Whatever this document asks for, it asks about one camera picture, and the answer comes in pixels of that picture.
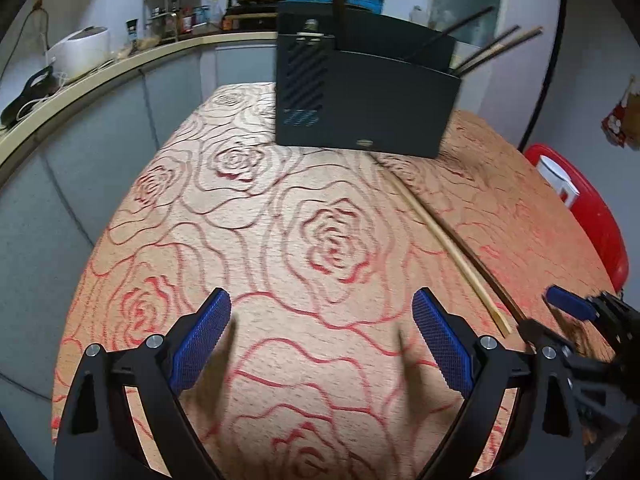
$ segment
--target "white appliance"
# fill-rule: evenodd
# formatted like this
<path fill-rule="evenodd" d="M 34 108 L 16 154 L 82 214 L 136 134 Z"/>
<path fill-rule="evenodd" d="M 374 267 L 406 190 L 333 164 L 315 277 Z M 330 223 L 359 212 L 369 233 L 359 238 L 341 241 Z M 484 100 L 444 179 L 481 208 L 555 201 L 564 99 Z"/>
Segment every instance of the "white appliance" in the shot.
<path fill-rule="evenodd" d="M 53 70 L 65 73 L 73 81 L 111 59 L 109 29 L 87 27 L 76 30 L 57 42 L 47 52 Z"/>
<path fill-rule="evenodd" d="M 575 199 L 580 196 L 580 191 L 571 182 L 571 177 L 563 170 L 556 161 L 551 160 L 548 156 L 540 156 L 540 161 L 536 166 L 536 169 L 544 177 L 544 179 L 551 184 L 551 187 L 556 190 L 560 200 L 564 202 L 564 205 L 570 208 Z"/>

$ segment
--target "blue gripper pad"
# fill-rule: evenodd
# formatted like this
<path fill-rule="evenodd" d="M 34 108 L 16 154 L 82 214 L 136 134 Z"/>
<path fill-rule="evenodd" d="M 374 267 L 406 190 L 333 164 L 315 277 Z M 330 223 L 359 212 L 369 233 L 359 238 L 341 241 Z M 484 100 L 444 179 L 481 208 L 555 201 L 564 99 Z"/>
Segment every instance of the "blue gripper pad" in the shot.
<path fill-rule="evenodd" d="M 593 321 L 596 319 L 596 310 L 591 306 L 591 303 L 557 285 L 551 285 L 546 290 L 545 299 L 554 307 L 580 321 Z"/>
<path fill-rule="evenodd" d="M 474 387 L 471 357 L 424 290 L 418 290 L 412 301 L 414 321 L 433 354 L 447 386 L 467 399 Z"/>
<path fill-rule="evenodd" d="M 231 298 L 226 290 L 220 290 L 174 354 L 169 386 L 176 396 L 193 388 L 230 318 Z"/>

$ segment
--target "rice cooker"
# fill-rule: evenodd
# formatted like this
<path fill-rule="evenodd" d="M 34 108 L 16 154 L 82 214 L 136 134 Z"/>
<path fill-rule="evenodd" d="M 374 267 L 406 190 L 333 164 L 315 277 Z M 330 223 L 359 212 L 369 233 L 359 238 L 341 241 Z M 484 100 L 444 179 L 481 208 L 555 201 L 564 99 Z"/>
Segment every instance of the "rice cooker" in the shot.
<path fill-rule="evenodd" d="M 73 81 L 111 59 L 109 29 L 87 27 L 76 30 L 52 46 L 47 53 L 56 72 Z"/>

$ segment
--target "table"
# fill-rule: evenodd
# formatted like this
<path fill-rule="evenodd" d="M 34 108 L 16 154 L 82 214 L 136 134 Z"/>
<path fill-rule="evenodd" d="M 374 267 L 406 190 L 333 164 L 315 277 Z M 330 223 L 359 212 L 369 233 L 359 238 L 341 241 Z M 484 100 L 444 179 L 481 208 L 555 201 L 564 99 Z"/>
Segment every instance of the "table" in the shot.
<path fill-rule="evenodd" d="M 180 402 L 229 479 L 412 479 L 433 453 L 462 398 L 411 319 L 413 293 L 429 286 L 477 333 L 504 340 L 365 153 L 277 146 L 273 125 L 273 84 L 219 88 L 135 181 L 69 310 L 54 437 L 87 345 L 139 345 L 222 286 L 232 322 Z M 437 160 L 379 157 L 528 316 L 559 330 L 541 298 L 552 283 L 580 295 L 611 290 L 571 213 L 473 114 L 453 115 Z M 584 349 L 608 355 L 591 327 L 572 330 Z M 140 400 L 128 393 L 150 463 L 163 470 Z M 478 470 L 490 466 L 512 404 L 509 391 Z"/>

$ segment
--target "black container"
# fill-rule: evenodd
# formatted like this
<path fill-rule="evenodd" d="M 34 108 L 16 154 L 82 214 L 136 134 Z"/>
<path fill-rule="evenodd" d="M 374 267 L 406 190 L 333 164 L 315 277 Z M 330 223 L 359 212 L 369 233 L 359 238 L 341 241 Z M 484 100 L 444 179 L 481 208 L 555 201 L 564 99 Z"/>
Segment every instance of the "black container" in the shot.
<path fill-rule="evenodd" d="M 442 38 L 408 63 L 399 58 L 437 32 L 354 9 L 345 22 L 338 51 L 330 4 L 280 4 L 276 142 L 438 156 L 460 89 L 448 73 L 455 40 Z"/>

